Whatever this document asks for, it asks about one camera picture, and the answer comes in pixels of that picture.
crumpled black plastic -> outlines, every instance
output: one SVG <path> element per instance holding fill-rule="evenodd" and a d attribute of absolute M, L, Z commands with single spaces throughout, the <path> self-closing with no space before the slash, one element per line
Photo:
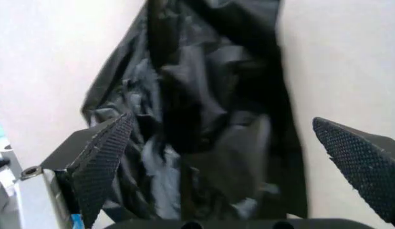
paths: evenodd
<path fill-rule="evenodd" d="M 89 125 L 129 112 L 115 221 L 307 216 L 278 0 L 149 0 L 97 76 Z"/>

white wall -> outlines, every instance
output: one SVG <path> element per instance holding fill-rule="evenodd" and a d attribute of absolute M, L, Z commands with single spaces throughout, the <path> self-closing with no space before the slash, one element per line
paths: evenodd
<path fill-rule="evenodd" d="M 86 91 L 142 0 L 0 0 L 0 122 L 22 167 L 72 131 Z"/>
<path fill-rule="evenodd" d="M 395 0 L 290 0 L 280 31 L 285 80 L 307 157 L 311 216 L 392 228 L 328 159 L 312 119 L 395 140 Z"/>
<path fill-rule="evenodd" d="M 141 5 L 0 0 L 0 122 L 23 167 L 85 128 L 85 92 Z M 311 216 L 391 228 L 330 162 L 311 121 L 322 116 L 395 139 L 395 0 L 287 0 L 279 28 Z"/>

